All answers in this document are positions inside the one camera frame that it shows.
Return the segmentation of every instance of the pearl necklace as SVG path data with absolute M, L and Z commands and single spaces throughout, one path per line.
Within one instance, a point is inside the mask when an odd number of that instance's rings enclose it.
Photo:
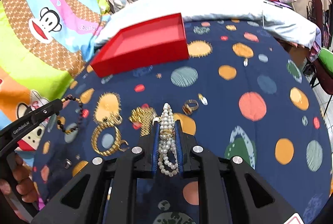
M 160 127 L 159 127 L 159 162 L 157 165 L 161 170 L 161 173 L 173 177 L 176 175 L 178 170 L 177 163 L 177 152 L 176 152 L 176 144 L 173 139 L 174 136 L 174 116 L 172 113 L 172 109 L 168 103 L 164 104 L 163 113 L 160 117 Z M 172 164 L 168 158 L 168 152 L 172 152 L 174 154 L 174 158 L 176 159 L 175 164 Z M 164 168 L 164 164 L 171 168 L 171 171 L 168 171 Z

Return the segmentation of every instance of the ring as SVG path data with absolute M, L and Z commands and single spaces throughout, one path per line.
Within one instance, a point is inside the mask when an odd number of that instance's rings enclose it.
M 187 100 L 183 106 L 183 112 L 186 115 L 192 115 L 193 111 L 197 110 L 199 107 L 199 104 L 196 100 L 190 99 Z

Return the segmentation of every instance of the beaded bracelet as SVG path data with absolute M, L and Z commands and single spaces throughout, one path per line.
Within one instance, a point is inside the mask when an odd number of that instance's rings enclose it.
M 83 103 L 79 98 L 73 97 L 71 95 L 61 99 L 61 102 L 64 103 L 67 100 L 73 100 L 73 101 L 77 101 L 79 103 L 79 108 L 80 108 L 79 120 L 78 120 L 78 123 L 76 124 L 76 126 L 72 127 L 69 130 L 66 130 L 64 125 L 59 120 L 59 113 L 56 113 L 56 115 L 57 115 L 57 118 L 58 118 L 57 124 L 60 127 L 60 129 L 62 130 L 62 132 L 66 133 L 66 134 L 70 134 L 73 131 L 75 131 L 76 129 L 79 129 L 79 125 L 81 124 L 81 121 L 82 121 L 82 118 L 83 118 Z

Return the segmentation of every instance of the light blue blanket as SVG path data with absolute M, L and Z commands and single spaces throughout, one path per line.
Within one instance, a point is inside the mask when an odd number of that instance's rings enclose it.
M 139 0 L 113 14 L 96 38 L 103 45 L 120 29 L 156 17 L 180 12 L 184 21 L 243 19 L 262 21 L 274 37 L 311 48 L 321 43 L 319 28 L 298 13 L 262 0 Z

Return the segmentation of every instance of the red tray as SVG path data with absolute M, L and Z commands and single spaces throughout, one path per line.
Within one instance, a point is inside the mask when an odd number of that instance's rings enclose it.
M 91 62 L 98 77 L 150 65 L 189 59 L 181 14 L 172 14 L 121 29 Z

